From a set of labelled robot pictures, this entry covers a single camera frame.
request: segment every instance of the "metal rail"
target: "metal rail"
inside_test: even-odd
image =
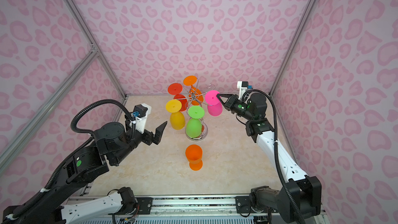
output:
[[[81,14],[79,8],[77,8],[74,0],[64,0],[65,4],[67,5],[69,11],[71,12],[73,18],[76,20],[77,24],[79,25],[80,29],[82,30],[85,38],[90,43],[92,48],[96,48],[98,50],[98,58],[101,62],[102,66],[104,67],[106,73],[108,74],[109,78],[111,79],[112,83],[115,85],[119,94],[125,98],[126,93],[123,90],[122,85],[120,84],[119,80],[117,79],[115,73],[111,69],[107,59],[105,58],[103,52],[101,51],[100,46],[98,45],[97,41],[95,40],[90,28],[88,27],[86,21],[84,20],[83,15]]]
[[[0,175],[7,169],[19,153],[25,148],[31,137],[44,124],[49,115],[54,111],[62,99],[67,95],[69,90],[80,79],[81,75],[87,70],[94,59],[97,57],[97,50],[93,49],[77,66],[67,79],[60,85],[57,91],[47,100],[46,103],[36,112],[28,125],[10,142],[10,145],[0,155]]]
[[[284,72],[286,70],[286,65],[287,65],[288,61],[290,61],[290,59],[293,55],[293,51],[296,48],[296,45],[299,42],[299,39],[300,39],[301,35],[303,34],[305,27],[306,27],[308,21],[310,20],[311,14],[314,12],[314,9],[315,9],[318,1],[319,0],[308,0],[307,5],[302,14],[302,17],[300,19],[300,22],[298,23],[296,31],[293,35],[292,41],[289,44],[289,47],[285,54],[285,57],[283,58],[281,67],[279,68],[278,73],[275,78],[275,81],[272,84],[271,91],[269,93],[270,95],[273,95],[275,93],[276,88],[278,87],[279,82],[281,81],[282,75],[284,74]]]
[[[146,195],[139,197],[152,197],[152,209],[149,215],[142,215],[139,218],[164,218],[164,217],[239,217],[236,212],[237,196],[248,196],[247,194],[235,195]],[[82,196],[70,197],[68,205],[79,204],[91,201],[101,196]],[[252,213],[251,216],[266,216],[265,213]],[[280,217],[279,213],[272,213],[275,217]]]

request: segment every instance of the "pink leopard print wall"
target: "pink leopard print wall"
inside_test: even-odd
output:
[[[269,91],[307,0],[75,0],[127,93]]]
[[[0,153],[88,50],[62,0],[0,0]]]
[[[277,106],[334,224],[398,222],[398,0],[320,0]]]
[[[84,107],[101,99],[122,101],[95,60],[0,178],[0,215],[6,207],[23,204],[44,187],[58,164],[90,137],[73,132],[70,122]],[[111,104],[97,107],[78,126],[96,130],[112,121],[117,109]]]

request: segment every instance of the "black cable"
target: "black cable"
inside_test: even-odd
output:
[[[239,213],[242,217],[245,217],[245,218],[247,218],[247,217],[249,217],[250,216],[250,212],[251,212],[251,205],[243,205],[243,206],[241,206],[240,208],[239,208],[239,210],[241,209],[241,208],[243,208],[243,207],[249,207],[249,213],[247,214],[247,215],[242,215],[241,213]]]
[[[118,107],[120,107],[123,110],[123,112],[129,117],[129,119],[132,121],[132,116],[130,115],[130,113],[126,109],[126,107],[123,106],[122,103],[120,103],[114,99],[103,99],[103,100],[100,100],[100,101],[97,101],[97,102],[94,102],[94,103],[88,105],[82,111],[80,111],[78,114],[76,114],[76,116],[72,119],[72,122],[70,123],[70,128],[72,129],[72,131],[77,132],[77,133],[89,133],[93,136],[94,132],[92,130],[78,128],[77,122],[79,122],[79,120],[90,110],[92,110],[100,105],[108,104],[108,103],[115,104]]]
[[[249,95],[250,93],[252,93],[252,92],[262,93],[262,94],[269,100],[269,102],[271,103],[272,112],[273,112],[273,115],[274,115],[275,140],[278,140],[278,126],[277,126],[277,122],[276,122],[276,107],[275,107],[275,105],[274,105],[273,100],[271,99],[270,96],[268,96],[265,92],[262,92],[261,90],[258,90],[258,89],[250,89],[250,90],[247,90],[246,92],[243,93],[243,95],[242,95],[242,101],[245,102],[245,101],[247,100],[248,95]]]
[[[271,211],[272,211],[271,208],[268,207],[267,208],[267,221],[268,221],[268,224],[272,224],[271,223],[271,221],[272,221],[272,212]]]
[[[112,222],[113,222],[113,224],[116,224],[115,214],[112,214]]]
[[[130,142],[132,142],[135,138],[135,123],[133,122],[131,125],[131,136],[130,136]]]
[[[287,197],[289,198],[290,204],[292,205],[294,211],[296,212],[296,215],[298,217],[299,223],[305,224],[305,220],[304,220],[304,218],[303,218],[303,216],[301,214],[301,211],[300,211],[299,207],[297,206],[297,203],[294,200],[294,198],[293,198],[292,194],[290,193],[289,189],[287,188],[285,179],[283,178],[283,175],[282,175],[281,167],[279,165],[278,142],[277,142],[277,140],[278,140],[278,126],[277,126],[277,121],[276,121],[277,117],[276,117],[275,104],[274,104],[273,100],[271,99],[271,97],[269,95],[267,95],[265,92],[262,92],[261,90],[258,90],[258,89],[251,89],[251,90],[247,90],[246,92],[244,92],[243,95],[242,95],[242,101],[243,102],[246,101],[247,95],[249,93],[251,93],[251,92],[262,93],[269,100],[269,102],[271,103],[273,114],[274,114],[274,116],[273,116],[273,118],[274,118],[274,129],[275,129],[274,157],[275,157],[276,171],[278,173],[278,177],[279,177],[279,180],[281,181],[282,187],[285,190]]]
[[[239,121],[239,122],[241,122],[239,119],[238,119],[238,115],[235,115],[236,116],[236,119]],[[244,125],[246,125],[244,122],[241,122],[242,124],[244,124]]]
[[[55,171],[52,173],[50,179],[47,181],[46,186],[44,186],[45,189],[51,189],[52,184],[54,183],[56,177],[58,176],[59,172],[61,171],[62,167],[65,165],[66,161],[71,158],[76,152],[78,152],[80,149],[88,145],[94,138],[90,137],[85,141],[81,146],[77,147],[73,152],[71,152],[55,169]],[[30,203],[25,205],[20,211],[18,211],[16,214],[13,214],[13,218],[18,218],[21,215],[23,215],[26,211],[28,211],[31,207],[33,207],[35,204],[39,202],[40,199],[43,198],[43,196],[46,194],[47,191],[40,192]],[[2,222],[2,224],[7,224],[10,223],[10,219],[5,220]]]
[[[58,176],[59,172],[61,171],[62,167],[65,165],[66,161],[71,158],[76,152],[78,152],[80,149],[82,149],[83,147],[85,147],[86,145],[88,145],[94,138],[94,132],[92,130],[88,130],[88,129],[80,129],[77,127],[77,122],[79,122],[79,120],[90,110],[94,109],[95,107],[98,107],[100,105],[103,104],[115,104],[118,107],[120,107],[123,112],[127,115],[130,116],[130,120],[132,121],[133,118],[130,115],[130,112],[126,109],[125,106],[123,106],[120,102],[118,102],[117,100],[114,99],[104,99],[104,100],[100,100],[97,102],[94,102],[90,105],[88,105],[87,107],[85,107],[82,111],[80,111],[78,114],[76,114],[76,116],[72,119],[72,122],[70,123],[70,128],[72,129],[72,131],[77,132],[77,133],[88,133],[91,135],[91,137],[84,142],[81,146],[79,146],[77,149],[75,149],[72,153],[70,153],[59,165],[58,167],[55,169],[55,171],[52,173],[50,179],[48,180],[46,186],[44,187],[44,189],[48,190],[51,189],[52,184],[54,183],[56,177]],[[132,138],[134,137],[135,134],[135,125],[134,125],[134,129],[132,130]],[[33,207],[35,204],[37,204],[39,202],[40,199],[43,198],[43,196],[46,194],[47,191],[44,192],[40,192],[29,204],[26,204],[20,211],[18,211],[16,214],[13,214],[13,218],[18,218],[21,215],[23,215],[26,211],[28,211],[31,207]],[[5,220],[4,222],[2,222],[2,224],[7,224],[10,223],[10,219]]]
[[[114,190],[118,190],[118,189],[112,189],[111,191],[109,191],[106,195],[109,195],[110,192],[114,191]]]

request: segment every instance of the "glass base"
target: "glass base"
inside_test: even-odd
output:
[[[207,132],[208,132],[207,125],[203,121],[201,121],[201,122],[202,122],[202,133],[198,137],[192,138],[192,137],[189,137],[185,133],[185,135],[187,136],[187,138],[189,140],[194,141],[194,142],[198,142],[198,141],[202,141],[207,136]]]

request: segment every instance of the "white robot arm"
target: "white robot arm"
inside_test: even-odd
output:
[[[65,224],[77,224],[97,216],[113,214],[123,207],[122,202],[122,196],[119,192],[115,192],[92,201],[63,205],[61,209],[62,220],[66,221]]]
[[[272,166],[276,170],[274,159],[274,134],[275,133],[273,131],[263,132],[262,134],[257,136],[256,143],[267,155]],[[285,147],[283,147],[281,142],[279,140],[276,140],[276,142],[278,142],[279,163],[285,182],[288,183],[289,180],[299,181],[305,179],[307,173],[297,165],[297,163],[293,160],[289,153],[287,153]]]

